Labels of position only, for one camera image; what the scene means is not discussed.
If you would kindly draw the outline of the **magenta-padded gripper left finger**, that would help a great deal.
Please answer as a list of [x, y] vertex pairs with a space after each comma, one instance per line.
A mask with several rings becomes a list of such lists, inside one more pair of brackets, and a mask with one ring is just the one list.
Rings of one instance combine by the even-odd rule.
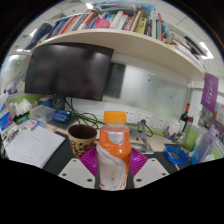
[[99, 168], [96, 148], [89, 150], [80, 159], [71, 159], [59, 173], [59, 177], [84, 188], [98, 189]]

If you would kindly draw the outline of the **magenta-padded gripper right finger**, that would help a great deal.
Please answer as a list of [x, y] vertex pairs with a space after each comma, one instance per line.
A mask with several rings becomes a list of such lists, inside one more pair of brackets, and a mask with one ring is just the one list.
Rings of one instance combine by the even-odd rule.
[[127, 189], [141, 188], [168, 175], [156, 158], [147, 158], [138, 150], [131, 150]]

